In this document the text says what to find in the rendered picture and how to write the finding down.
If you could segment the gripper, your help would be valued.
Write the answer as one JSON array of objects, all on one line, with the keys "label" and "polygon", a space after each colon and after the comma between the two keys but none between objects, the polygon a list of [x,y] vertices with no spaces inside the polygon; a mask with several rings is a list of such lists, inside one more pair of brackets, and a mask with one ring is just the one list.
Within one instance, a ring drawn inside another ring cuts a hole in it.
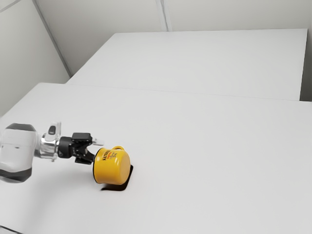
[{"label": "gripper", "polygon": [[88,151],[90,145],[103,146],[104,140],[93,138],[90,133],[73,133],[72,137],[62,136],[58,142],[58,156],[71,158],[74,156],[75,163],[92,164],[95,155]]}]

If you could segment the yellow enamel mug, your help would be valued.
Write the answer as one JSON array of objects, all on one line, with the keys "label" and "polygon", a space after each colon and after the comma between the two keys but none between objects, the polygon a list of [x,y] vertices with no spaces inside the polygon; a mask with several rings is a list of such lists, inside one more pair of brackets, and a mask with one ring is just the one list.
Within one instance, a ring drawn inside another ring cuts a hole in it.
[{"label": "yellow enamel mug", "polygon": [[100,148],[93,164],[94,180],[98,184],[121,185],[129,177],[130,157],[121,146]]}]

